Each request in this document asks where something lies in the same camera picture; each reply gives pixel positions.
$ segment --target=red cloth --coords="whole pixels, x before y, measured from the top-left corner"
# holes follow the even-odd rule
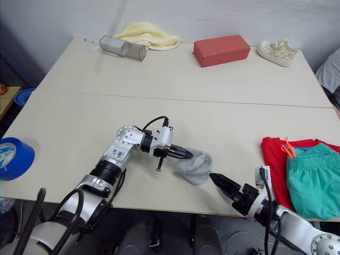
[[[340,146],[328,144],[318,139],[294,141],[289,143],[293,147],[313,147],[319,143],[323,143],[340,154]],[[281,151],[281,145],[283,144],[285,144],[285,141],[280,140],[280,138],[265,137],[262,140],[261,147],[265,164],[270,166],[271,183],[273,185],[277,201],[290,210],[295,211],[286,183],[287,153]]]

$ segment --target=gray sock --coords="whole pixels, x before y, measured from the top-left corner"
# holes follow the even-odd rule
[[[209,178],[213,166],[211,156],[203,151],[187,150],[193,154],[193,158],[180,159],[176,166],[176,172],[193,185],[202,184]]]

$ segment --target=clothing pile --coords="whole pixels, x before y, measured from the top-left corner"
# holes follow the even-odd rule
[[[305,218],[340,217],[340,147],[312,139],[287,143],[266,137],[261,145],[278,202]],[[292,153],[282,149],[289,146]]]

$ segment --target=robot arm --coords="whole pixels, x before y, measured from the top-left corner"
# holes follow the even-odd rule
[[[160,118],[165,119],[163,127],[153,136],[146,127]],[[111,207],[123,185],[126,167],[135,150],[160,157],[158,171],[166,156],[193,157],[189,151],[171,144],[173,128],[168,127],[167,117],[162,116],[153,121],[143,130],[133,125],[120,128],[114,143],[104,152],[96,167],[64,198],[51,219],[33,228],[40,208],[32,211],[22,235],[27,238],[20,238],[8,244],[1,249],[0,254],[69,254],[82,235],[91,232]]]
[[[325,233],[312,226],[307,220],[276,201],[268,201],[266,192],[259,193],[258,189],[245,184],[242,192],[241,186],[222,174],[210,174],[210,178],[223,193],[233,200],[232,206],[248,220],[257,220],[267,227],[270,215],[269,203],[272,204],[272,220],[269,230],[273,236],[279,236],[280,241],[291,247],[299,249],[310,255],[338,255],[340,254],[340,237]]]

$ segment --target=wooden shelf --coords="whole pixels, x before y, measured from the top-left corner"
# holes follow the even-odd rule
[[[0,120],[14,102],[14,96],[21,90],[21,87],[7,87],[8,91],[0,96]]]

